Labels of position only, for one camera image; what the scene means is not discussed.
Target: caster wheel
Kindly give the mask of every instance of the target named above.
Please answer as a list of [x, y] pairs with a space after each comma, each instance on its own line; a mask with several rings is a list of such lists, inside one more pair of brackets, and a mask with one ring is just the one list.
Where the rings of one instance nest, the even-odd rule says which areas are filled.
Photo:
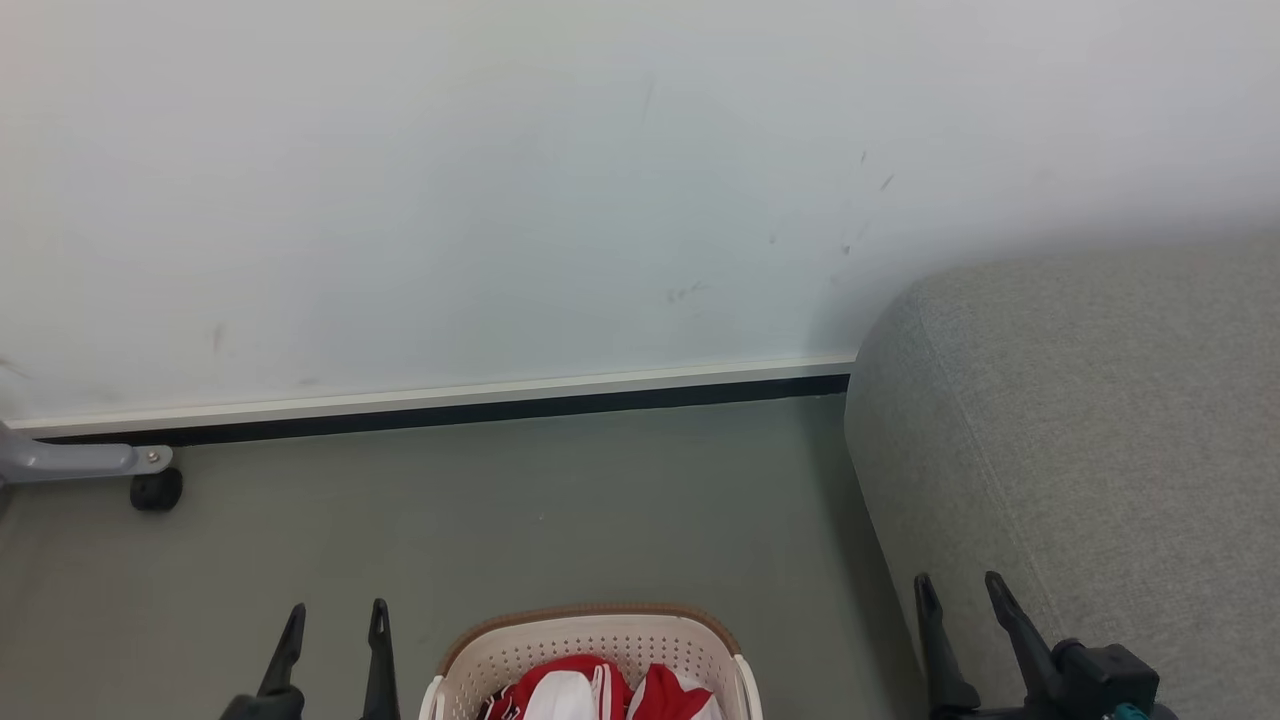
[[137, 510], [168, 512], [182, 497], [182, 473], [168, 468], [155, 475], [134, 475], [129, 486], [129, 502]]

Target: gray sofa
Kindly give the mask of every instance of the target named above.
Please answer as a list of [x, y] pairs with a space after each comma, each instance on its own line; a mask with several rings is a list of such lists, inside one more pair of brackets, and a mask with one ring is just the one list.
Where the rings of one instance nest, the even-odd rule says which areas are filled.
[[1184, 720], [1280, 716], [1280, 242], [923, 281], [864, 342], [846, 428], [913, 639], [928, 571], [987, 706], [1023, 696], [995, 569], [1051, 644], [1124, 643]]

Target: laundry basket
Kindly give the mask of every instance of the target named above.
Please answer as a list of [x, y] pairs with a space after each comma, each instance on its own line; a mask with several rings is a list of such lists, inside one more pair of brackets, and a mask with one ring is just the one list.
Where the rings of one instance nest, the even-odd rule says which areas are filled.
[[577, 605], [506, 615], [458, 638], [426, 689], [419, 720], [475, 720], [526, 671], [567, 655], [612, 660], [635, 688], [653, 662], [698, 680], [724, 720], [763, 720], [751, 666], [710, 615], [675, 605]]

